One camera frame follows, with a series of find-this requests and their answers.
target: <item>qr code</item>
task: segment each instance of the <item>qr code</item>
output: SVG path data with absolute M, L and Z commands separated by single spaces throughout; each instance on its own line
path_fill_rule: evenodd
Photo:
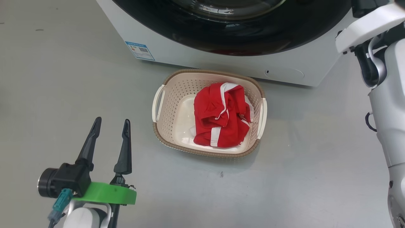
M 139 47 L 139 50 L 140 50 L 141 52 L 147 52 L 147 53 L 149 53 L 149 52 L 148 52 L 148 49 L 143 48 L 143 47 Z

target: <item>basket handle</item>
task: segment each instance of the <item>basket handle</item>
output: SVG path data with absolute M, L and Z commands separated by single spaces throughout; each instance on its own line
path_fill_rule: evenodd
M 260 105 L 260 117 L 259 117 L 259 127 L 257 129 L 257 139 L 260 139 L 264 132 L 264 127 L 266 126 L 267 120 L 267 101 L 266 98 L 262 99 L 262 104 Z
M 159 120 L 159 116 L 160 116 L 160 111 L 162 109 L 163 106 L 163 98 L 164 98 L 164 85 L 161 85 L 158 90 L 156 91 L 155 94 L 155 98 L 153 99 L 153 104 L 152 104 L 152 120 L 153 122 L 157 122 Z M 160 105 L 159 105 L 159 110 L 158 110 L 158 114 L 156 114 L 156 108 L 158 106 L 158 99 L 160 97 L 160 94 L 162 94 L 162 98 L 160 99 Z

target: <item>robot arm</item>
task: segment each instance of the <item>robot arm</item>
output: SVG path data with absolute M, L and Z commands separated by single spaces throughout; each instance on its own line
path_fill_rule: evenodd
M 390 173 L 388 210 L 405 227 L 405 1 L 381 6 L 336 38 L 339 52 L 354 52 L 369 93 L 377 137 Z
M 93 182 L 90 178 L 100 128 L 101 117 L 97 117 L 75 164 L 63 163 L 59 169 L 48 168 L 40 176 L 39 194 L 57 198 L 48 216 L 49 228 L 53 228 L 65 214 L 64 228 L 116 228 L 120 206 L 135 204 L 135 188 L 125 184 L 123 177 L 132 173 L 130 121 L 125 120 L 115 176 L 109 184 Z M 104 205 L 107 211 L 83 207 L 85 204 Z

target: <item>brown basket rim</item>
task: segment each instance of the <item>brown basket rim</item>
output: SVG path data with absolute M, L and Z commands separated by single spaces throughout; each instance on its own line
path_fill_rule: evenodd
M 170 76 L 168 76 L 163 81 L 163 84 L 167 85 L 167 83 L 170 81 L 170 79 L 172 79 L 174 76 L 176 76 L 178 74 L 181 74 L 181 73 L 214 73 L 214 74 L 219 74 L 219 75 L 223 75 L 223 76 L 235 77 L 235 78 L 243 79 L 243 80 L 246 80 L 246 81 L 249 81 L 249 82 L 253 83 L 257 87 L 257 89 L 259 90 L 260 95 L 262 96 L 262 98 L 266 98 L 262 87 L 259 85 L 259 83 L 255 79 L 253 79 L 251 77 L 246 77 L 246 76 L 242 76 L 242 75 L 238 75 L 238 74 L 234 74 L 234 73 L 223 72 L 223 71 L 212 71 L 212 70 L 202 70 L 202 69 L 182 69 L 182 70 L 175 71 Z
M 181 74 L 181 73 L 214 73 L 214 74 L 220 74 L 220 75 L 224 75 L 224 76 L 228 76 L 228 77 L 235 77 L 235 78 L 239 78 L 239 79 L 243 79 L 246 81 L 249 81 L 251 83 L 253 83 L 260 92 L 260 95 L 262 96 L 262 98 L 265 98 L 264 95 L 264 91 L 263 89 L 260 87 L 260 85 L 257 83 L 256 80 L 254 80 L 251 77 L 246 77 L 246 76 L 241 76 L 241 75 L 237 75 L 237 74 L 233 74 L 233 73 L 227 73 L 227 72 L 222 72 L 222 71 L 212 71 L 212 70 L 202 70 L 202 69 L 182 69 L 182 70 L 178 70 L 176 72 L 174 72 L 173 74 L 171 74 L 170 76 L 168 76 L 165 81 L 163 82 L 164 85 L 167 85 L 167 83 L 170 81 L 170 79 L 172 79 L 174 76 Z M 180 151 L 185 151 L 188 153 L 193 153 L 193 154 L 198 154 L 198 155 L 205 155 L 205 156 L 210 156 L 210 157 L 222 157 L 222 158 L 238 158 L 238 157 L 244 157 L 250 153 L 252 153 L 256 147 L 259 145 L 260 143 L 260 139 L 256 139 L 255 143 L 246 151 L 239 153 L 239 154 L 225 154 L 225 153 L 215 153 L 215 152 L 207 152 L 207 151 L 201 151 L 201 150 L 195 150 L 195 149 L 191 149 L 185 146 L 179 146 L 176 145 L 174 143 L 171 143 L 167 140 L 165 140 L 159 133 L 158 131 L 158 124 L 153 122 L 153 131 L 155 132 L 156 137 L 158 138 L 158 140 L 163 143 L 165 146 L 180 150 Z

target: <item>red clothing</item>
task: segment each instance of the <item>red clothing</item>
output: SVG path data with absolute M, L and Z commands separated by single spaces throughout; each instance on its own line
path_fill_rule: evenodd
M 194 100 L 196 137 L 205 146 L 238 146 L 253 121 L 253 106 L 242 86 L 216 83 L 203 88 Z

